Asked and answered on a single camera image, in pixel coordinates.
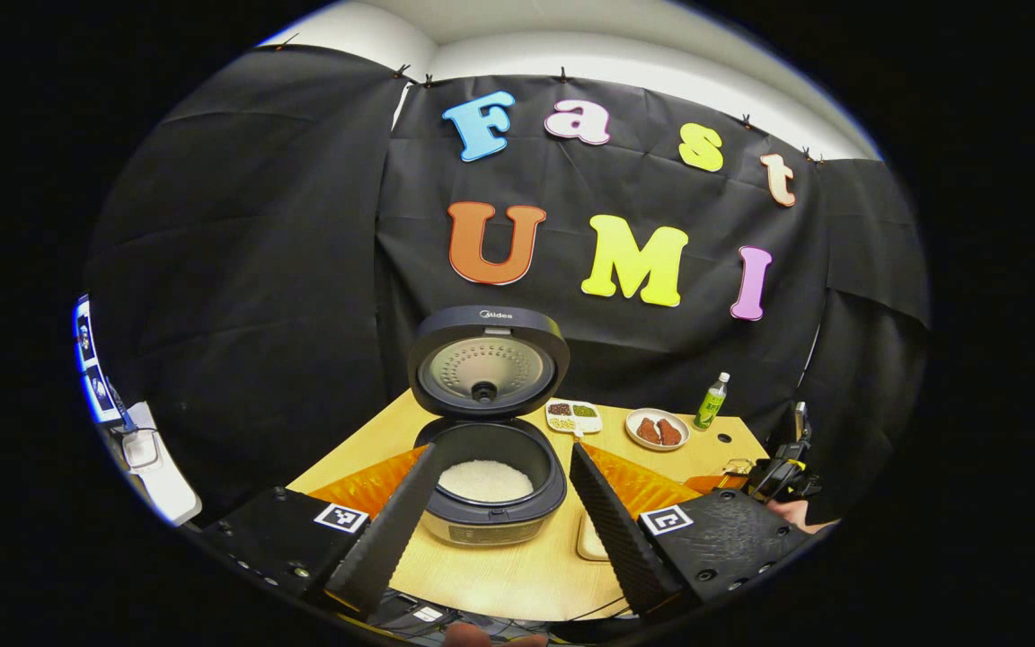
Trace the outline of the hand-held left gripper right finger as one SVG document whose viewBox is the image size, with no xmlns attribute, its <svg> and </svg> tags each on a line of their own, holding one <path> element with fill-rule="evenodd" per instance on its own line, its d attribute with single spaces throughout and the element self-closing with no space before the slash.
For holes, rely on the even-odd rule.
<svg viewBox="0 0 1035 647">
<path fill-rule="evenodd" d="M 643 621 L 721 607 L 796 560 L 810 535 L 739 489 L 676 483 L 584 442 L 570 480 L 632 612 Z"/>
</svg>

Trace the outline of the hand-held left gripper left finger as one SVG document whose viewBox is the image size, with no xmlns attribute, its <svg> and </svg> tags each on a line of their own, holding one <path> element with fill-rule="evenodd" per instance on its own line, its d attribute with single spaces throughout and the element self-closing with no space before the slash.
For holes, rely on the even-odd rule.
<svg viewBox="0 0 1035 647">
<path fill-rule="evenodd" d="M 199 532 L 204 546 L 264 589 L 366 621 L 437 484 L 437 447 L 406 452 L 378 513 L 272 487 Z"/>
</svg>

